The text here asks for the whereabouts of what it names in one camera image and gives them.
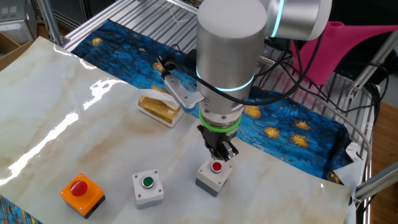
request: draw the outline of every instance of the green led ring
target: green led ring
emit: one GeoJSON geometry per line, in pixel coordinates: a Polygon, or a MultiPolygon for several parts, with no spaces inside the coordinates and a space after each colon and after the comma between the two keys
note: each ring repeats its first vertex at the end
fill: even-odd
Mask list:
{"type": "Polygon", "coordinates": [[[205,121],[205,119],[203,119],[203,116],[201,115],[201,112],[199,111],[200,122],[204,125],[204,127],[209,129],[210,131],[213,131],[213,132],[216,132],[216,133],[228,133],[228,132],[231,132],[231,131],[235,130],[236,128],[238,128],[239,123],[241,122],[241,118],[242,118],[242,115],[239,117],[239,119],[236,121],[236,123],[234,125],[232,125],[231,127],[228,127],[228,128],[216,128],[216,127],[213,127],[210,124],[208,124],[205,121]]]}

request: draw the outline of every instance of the red push button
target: red push button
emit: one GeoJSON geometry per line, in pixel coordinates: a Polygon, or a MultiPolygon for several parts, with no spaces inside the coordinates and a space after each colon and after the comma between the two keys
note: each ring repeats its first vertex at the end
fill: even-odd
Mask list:
{"type": "Polygon", "coordinates": [[[219,172],[221,172],[221,169],[223,168],[223,166],[219,163],[219,162],[214,162],[211,165],[211,171],[213,171],[214,173],[218,174],[219,172]]]}
{"type": "Polygon", "coordinates": [[[87,183],[82,180],[76,181],[72,186],[70,186],[70,192],[76,197],[84,195],[87,192],[87,189],[87,183]]]}

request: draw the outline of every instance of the white marble surface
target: white marble surface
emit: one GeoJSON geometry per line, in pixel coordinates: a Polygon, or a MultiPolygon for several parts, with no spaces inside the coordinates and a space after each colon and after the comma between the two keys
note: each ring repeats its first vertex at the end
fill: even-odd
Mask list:
{"type": "Polygon", "coordinates": [[[0,73],[0,194],[44,223],[343,223],[351,189],[238,139],[217,198],[195,185],[210,153],[185,114],[141,113],[137,88],[39,38],[0,73]],[[162,205],[137,210],[131,175],[159,170],[162,205]],[[85,220],[59,196],[79,172],[106,200],[85,220]]]}

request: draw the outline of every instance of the orange button base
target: orange button base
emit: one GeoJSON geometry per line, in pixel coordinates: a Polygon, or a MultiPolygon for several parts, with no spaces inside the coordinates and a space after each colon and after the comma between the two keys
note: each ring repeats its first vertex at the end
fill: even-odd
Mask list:
{"type": "Polygon", "coordinates": [[[75,209],[80,215],[88,218],[96,208],[105,200],[103,189],[86,177],[84,174],[78,174],[61,192],[64,201],[75,209]],[[71,186],[76,182],[85,182],[87,191],[81,196],[74,196],[71,192],[71,186]]]}

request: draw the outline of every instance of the pink cloth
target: pink cloth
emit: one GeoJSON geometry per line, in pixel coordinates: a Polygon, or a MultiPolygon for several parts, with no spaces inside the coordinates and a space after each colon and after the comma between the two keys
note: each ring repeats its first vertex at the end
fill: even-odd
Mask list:
{"type": "MultiPolygon", "coordinates": [[[[370,37],[395,30],[398,30],[398,26],[345,26],[341,22],[328,22],[317,56],[307,73],[307,77],[318,85],[325,84],[340,60],[353,47],[370,37]]],[[[303,71],[311,59],[317,42],[318,39],[308,41],[300,50],[303,71]]],[[[292,50],[295,58],[293,67],[299,69],[295,47],[292,47],[292,50]]]]}

